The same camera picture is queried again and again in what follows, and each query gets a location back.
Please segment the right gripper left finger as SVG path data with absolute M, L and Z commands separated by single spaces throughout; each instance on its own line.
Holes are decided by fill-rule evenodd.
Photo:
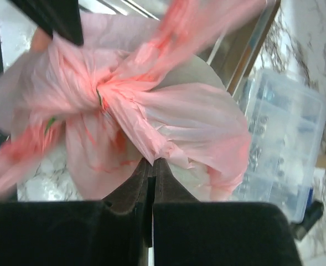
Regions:
M 147 173 L 98 201 L 0 202 L 0 265 L 147 265 Z

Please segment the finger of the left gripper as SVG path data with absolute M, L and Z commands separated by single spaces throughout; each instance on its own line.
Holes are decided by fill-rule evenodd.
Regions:
M 74 45 L 84 44 L 77 0 L 11 0 L 10 2 L 49 36 L 52 37 L 57 33 Z

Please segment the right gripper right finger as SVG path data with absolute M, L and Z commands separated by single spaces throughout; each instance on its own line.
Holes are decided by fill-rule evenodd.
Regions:
M 262 202 L 200 202 L 154 162 L 155 265 L 301 265 L 287 219 Z

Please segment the pink plastic grocery bag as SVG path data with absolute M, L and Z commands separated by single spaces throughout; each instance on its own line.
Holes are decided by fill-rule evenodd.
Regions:
M 0 78 L 0 129 L 18 182 L 58 146 L 84 199 L 102 199 L 141 159 L 163 158 L 202 201 L 241 183 L 251 135 L 244 114 L 197 53 L 265 1 L 173 1 L 160 21 L 83 13 L 84 45 L 37 33 Z

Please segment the black pipe tee fitting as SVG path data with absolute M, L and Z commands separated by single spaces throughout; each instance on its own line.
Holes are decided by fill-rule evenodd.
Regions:
M 291 230 L 296 240 L 301 241 L 323 217 L 324 204 L 318 200 L 313 201 L 306 209 L 303 220 L 299 223 L 292 223 Z

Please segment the clear plastic screw box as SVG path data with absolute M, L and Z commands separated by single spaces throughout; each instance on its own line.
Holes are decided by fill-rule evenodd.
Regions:
M 260 69 L 241 108 L 252 136 L 249 163 L 232 199 L 269 202 L 303 219 L 326 122 L 326 97 L 299 79 Z

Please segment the metal baking tray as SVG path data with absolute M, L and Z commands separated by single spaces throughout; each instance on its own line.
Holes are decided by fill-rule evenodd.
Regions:
M 249 76 L 257 55 L 270 30 L 280 1 L 268 1 L 265 10 L 240 29 L 220 37 L 198 54 L 217 73 L 227 91 L 235 95 Z M 83 11 L 107 14 L 141 15 L 161 19 L 170 1 L 79 1 Z

